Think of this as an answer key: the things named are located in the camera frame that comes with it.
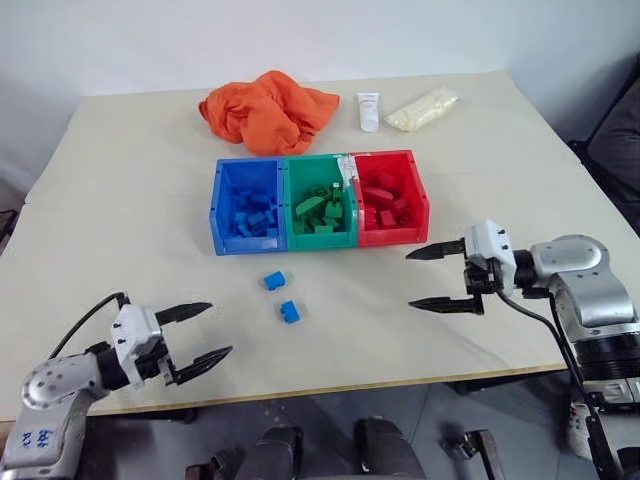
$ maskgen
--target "orange towel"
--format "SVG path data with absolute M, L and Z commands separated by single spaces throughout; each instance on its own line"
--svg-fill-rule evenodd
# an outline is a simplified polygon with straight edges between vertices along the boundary
M 340 97 L 302 88 L 282 72 L 270 71 L 255 82 L 232 82 L 213 90 L 200 113 L 211 131 L 244 142 L 258 156 L 303 153 L 338 108 Z

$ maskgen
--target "white wall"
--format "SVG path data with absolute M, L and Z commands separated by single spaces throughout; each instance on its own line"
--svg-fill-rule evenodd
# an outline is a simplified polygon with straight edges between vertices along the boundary
M 506 68 L 590 131 L 640 50 L 638 0 L 0 0 L 0 177 L 26 191 L 81 95 Z

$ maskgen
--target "black chair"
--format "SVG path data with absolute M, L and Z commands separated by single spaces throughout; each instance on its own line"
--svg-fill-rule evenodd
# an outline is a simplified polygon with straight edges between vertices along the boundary
M 640 236 L 640 203 L 637 198 L 638 188 L 630 187 L 628 181 L 621 181 L 619 177 L 616 177 L 612 171 L 606 168 L 605 164 L 594 161 L 589 154 L 589 149 L 594 137 L 616 105 L 618 105 L 620 100 L 625 96 L 633 84 L 638 81 L 638 79 L 640 79 L 640 55 L 636 57 L 635 65 L 626 82 L 623 84 L 615 100 L 612 102 L 606 114 L 602 117 L 591 135 L 586 140 L 571 140 L 567 142 L 567 145 L 580 159 L 584 167 L 600 186 L 605 195 L 609 197 L 611 202 L 627 219 L 638 236 Z
M 2 243 L 4 237 L 10 236 L 13 233 L 17 218 L 18 212 L 16 210 L 0 212 L 0 243 Z

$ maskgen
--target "plastic bag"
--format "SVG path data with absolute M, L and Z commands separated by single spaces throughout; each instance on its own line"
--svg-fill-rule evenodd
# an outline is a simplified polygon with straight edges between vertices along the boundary
M 388 115 L 385 121 L 403 132 L 413 132 L 447 113 L 458 100 L 448 88 L 438 88 Z

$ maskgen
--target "label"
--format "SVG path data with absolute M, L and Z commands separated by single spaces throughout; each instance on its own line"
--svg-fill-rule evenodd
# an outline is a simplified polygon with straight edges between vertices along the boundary
M 349 188 L 349 185 L 351 185 L 351 180 L 358 179 L 356 159 L 353 155 L 339 155 L 336 160 L 338 161 L 338 168 L 342 175 L 342 189 L 346 190 Z
M 51 442 L 53 430 L 40 429 L 22 432 L 20 434 L 20 444 L 22 448 L 47 448 Z

